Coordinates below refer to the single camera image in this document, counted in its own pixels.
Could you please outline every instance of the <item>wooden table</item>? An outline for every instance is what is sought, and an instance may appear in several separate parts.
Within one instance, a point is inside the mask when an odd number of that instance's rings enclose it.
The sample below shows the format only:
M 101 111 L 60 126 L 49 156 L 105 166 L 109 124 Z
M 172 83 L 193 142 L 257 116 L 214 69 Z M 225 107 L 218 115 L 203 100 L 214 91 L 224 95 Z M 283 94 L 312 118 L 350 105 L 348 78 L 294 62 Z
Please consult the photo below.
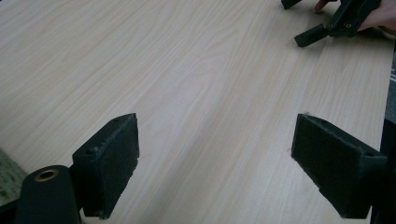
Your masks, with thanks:
M 298 113 L 379 148 L 393 42 L 293 37 L 315 1 L 0 2 L 0 148 L 24 170 L 71 165 L 135 112 L 141 157 L 106 223 L 343 220 L 290 157 Z M 88 223 L 101 223 L 86 218 Z

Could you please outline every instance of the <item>table surface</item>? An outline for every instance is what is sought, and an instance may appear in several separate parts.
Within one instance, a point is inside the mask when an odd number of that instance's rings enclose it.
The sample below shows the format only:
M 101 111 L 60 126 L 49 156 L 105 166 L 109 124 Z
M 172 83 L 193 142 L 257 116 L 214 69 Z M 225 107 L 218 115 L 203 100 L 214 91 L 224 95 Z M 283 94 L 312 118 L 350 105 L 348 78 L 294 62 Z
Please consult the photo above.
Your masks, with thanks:
M 379 148 L 393 42 L 300 49 L 336 8 L 314 4 L 2 1 L 0 148 L 27 172 L 71 165 L 135 112 L 141 157 L 107 223 L 367 223 L 341 219 L 290 147 L 310 113 Z

